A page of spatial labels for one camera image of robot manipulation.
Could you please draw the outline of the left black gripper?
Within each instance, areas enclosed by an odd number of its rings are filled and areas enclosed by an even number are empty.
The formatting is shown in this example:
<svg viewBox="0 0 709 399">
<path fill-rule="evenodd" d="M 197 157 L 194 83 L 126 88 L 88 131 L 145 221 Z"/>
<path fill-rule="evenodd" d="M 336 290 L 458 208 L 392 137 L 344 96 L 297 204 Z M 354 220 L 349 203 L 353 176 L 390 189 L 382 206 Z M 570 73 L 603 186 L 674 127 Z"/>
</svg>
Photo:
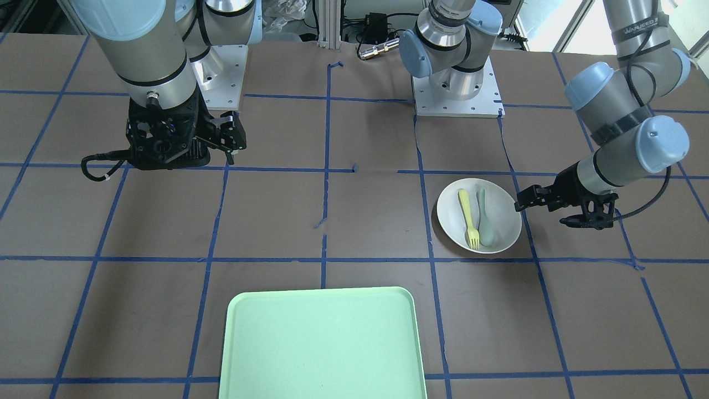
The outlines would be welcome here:
<svg viewBox="0 0 709 399">
<path fill-rule="evenodd" d="M 588 202 L 613 203 L 618 199 L 616 186 L 606 181 L 595 162 L 577 162 L 556 177 L 556 193 L 552 185 L 530 185 L 517 193 L 516 212 L 532 207 L 545 207 L 548 212 L 560 208 L 585 206 Z"/>
</svg>

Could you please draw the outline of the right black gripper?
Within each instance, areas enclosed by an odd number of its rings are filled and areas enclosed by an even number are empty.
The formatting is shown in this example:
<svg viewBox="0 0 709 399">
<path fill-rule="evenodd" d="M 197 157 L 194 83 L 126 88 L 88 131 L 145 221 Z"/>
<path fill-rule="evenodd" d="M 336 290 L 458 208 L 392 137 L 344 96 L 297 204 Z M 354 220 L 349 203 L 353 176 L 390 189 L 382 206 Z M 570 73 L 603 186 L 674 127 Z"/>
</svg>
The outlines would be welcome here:
<svg viewBox="0 0 709 399">
<path fill-rule="evenodd" d="M 233 166 L 233 151 L 246 149 L 246 133 L 237 111 L 226 111 L 213 118 L 215 132 L 197 139 L 208 120 L 200 96 L 193 93 L 184 104 L 163 109 L 157 99 L 146 106 L 129 101 L 126 138 L 127 162 L 133 167 L 201 167 L 210 162 L 208 147 L 225 154 Z"/>
</svg>

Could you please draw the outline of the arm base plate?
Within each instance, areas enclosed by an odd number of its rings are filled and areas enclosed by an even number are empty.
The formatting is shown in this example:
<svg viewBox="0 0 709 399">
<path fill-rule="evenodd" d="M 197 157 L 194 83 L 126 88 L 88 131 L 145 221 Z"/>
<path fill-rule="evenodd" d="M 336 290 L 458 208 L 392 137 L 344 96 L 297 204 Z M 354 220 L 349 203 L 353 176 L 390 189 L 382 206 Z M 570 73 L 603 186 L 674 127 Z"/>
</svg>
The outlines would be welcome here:
<svg viewBox="0 0 709 399">
<path fill-rule="evenodd" d="M 249 50 L 247 45 L 212 47 L 200 60 L 192 62 L 197 83 L 210 110 L 240 109 Z"/>
<path fill-rule="evenodd" d="M 449 68 L 411 80 L 418 116 L 501 118 L 506 115 L 491 58 L 473 73 Z"/>
</svg>

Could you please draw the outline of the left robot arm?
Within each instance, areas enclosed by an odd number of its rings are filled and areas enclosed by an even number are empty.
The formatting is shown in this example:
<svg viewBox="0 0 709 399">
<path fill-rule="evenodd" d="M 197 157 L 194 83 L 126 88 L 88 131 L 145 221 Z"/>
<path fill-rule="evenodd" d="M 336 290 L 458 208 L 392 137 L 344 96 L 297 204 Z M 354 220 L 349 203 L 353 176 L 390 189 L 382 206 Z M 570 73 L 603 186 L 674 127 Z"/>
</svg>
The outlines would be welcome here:
<svg viewBox="0 0 709 399">
<path fill-rule="evenodd" d="M 566 83 L 564 94 L 598 148 L 560 172 L 552 185 L 517 193 L 516 211 L 580 207 L 566 223 L 615 218 L 616 190 L 661 170 L 671 171 L 689 151 L 686 129 L 649 104 L 686 81 L 690 58 L 671 47 L 669 18 L 659 1 L 605 1 L 618 68 L 588 66 Z M 481 78 L 503 16 L 484 1 L 432 1 L 400 36 L 403 65 L 415 78 Z"/>
</svg>

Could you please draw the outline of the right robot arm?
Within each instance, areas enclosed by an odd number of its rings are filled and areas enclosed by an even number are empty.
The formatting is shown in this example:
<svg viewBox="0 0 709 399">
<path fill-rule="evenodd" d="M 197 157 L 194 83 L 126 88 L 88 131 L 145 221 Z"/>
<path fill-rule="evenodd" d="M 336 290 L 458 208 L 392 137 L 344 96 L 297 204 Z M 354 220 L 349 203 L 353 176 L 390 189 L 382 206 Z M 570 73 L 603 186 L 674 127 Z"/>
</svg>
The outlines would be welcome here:
<svg viewBox="0 0 709 399">
<path fill-rule="evenodd" d="M 210 151 L 233 156 L 246 148 L 238 114 L 210 114 L 205 89 L 230 84 L 216 55 L 221 45 L 263 37 L 259 1 L 73 1 L 129 94 L 129 148 L 82 162 L 128 162 L 139 170 L 205 166 Z"/>
</svg>

